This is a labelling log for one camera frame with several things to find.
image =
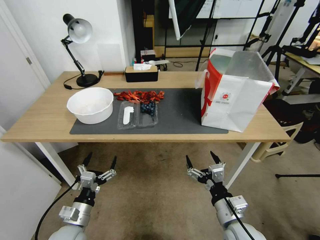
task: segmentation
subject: door frame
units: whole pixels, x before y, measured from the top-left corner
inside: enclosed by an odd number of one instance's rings
[[[51,85],[51,83],[4,0],[0,0],[0,16],[8,27],[11,35],[17,42],[18,46],[20,47],[22,53],[26,57],[26,61],[27,58],[30,59],[30,66],[36,74],[38,81],[41,83],[44,89],[47,89]]]

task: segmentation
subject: door hinge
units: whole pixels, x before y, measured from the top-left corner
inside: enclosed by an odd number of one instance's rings
[[[28,62],[30,65],[32,64],[32,62],[31,62],[31,60],[30,60],[29,57],[27,57],[26,60],[27,60],[27,62]]]

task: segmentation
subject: black tissue box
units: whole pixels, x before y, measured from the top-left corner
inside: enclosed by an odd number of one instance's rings
[[[155,82],[158,81],[158,68],[151,66],[149,70],[133,70],[133,67],[126,67],[124,71],[127,82]]]

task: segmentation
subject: lamp shade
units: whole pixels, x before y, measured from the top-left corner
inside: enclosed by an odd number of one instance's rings
[[[81,18],[74,18],[71,14],[65,14],[63,21],[68,26],[68,35],[75,43],[85,43],[92,35],[91,24]]]

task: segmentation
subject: plastic bowl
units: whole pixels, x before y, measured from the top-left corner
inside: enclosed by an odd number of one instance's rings
[[[106,88],[86,88],[69,98],[67,109],[82,123],[99,123],[112,114],[113,94]]]

